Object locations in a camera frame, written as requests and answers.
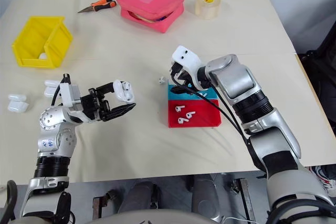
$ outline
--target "masking tape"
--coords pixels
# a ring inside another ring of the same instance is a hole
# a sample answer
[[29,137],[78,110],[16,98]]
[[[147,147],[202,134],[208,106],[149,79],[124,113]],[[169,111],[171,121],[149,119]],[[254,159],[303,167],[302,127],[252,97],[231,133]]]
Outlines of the masking tape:
[[196,0],[195,14],[202,19],[217,17],[221,0]]

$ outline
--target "white table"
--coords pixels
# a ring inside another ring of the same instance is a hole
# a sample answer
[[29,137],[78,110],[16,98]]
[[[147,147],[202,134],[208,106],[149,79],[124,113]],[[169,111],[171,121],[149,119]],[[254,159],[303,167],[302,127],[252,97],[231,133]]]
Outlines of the white table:
[[[110,122],[78,127],[71,182],[256,169],[233,127],[170,129],[167,86],[171,55],[184,45],[207,62],[234,53],[253,72],[264,93],[297,137],[305,166],[336,163],[336,141],[297,61],[270,0],[222,0],[220,16],[201,20],[195,0],[165,34],[121,18],[120,7],[76,12],[97,0],[13,0],[0,19],[0,184],[26,184],[33,176],[40,113],[51,100],[44,80],[69,73],[82,95],[115,79],[131,82],[136,107]],[[65,16],[73,34],[58,69],[20,68],[11,44],[29,16]],[[7,111],[9,93],[29,98],[26,113]]]

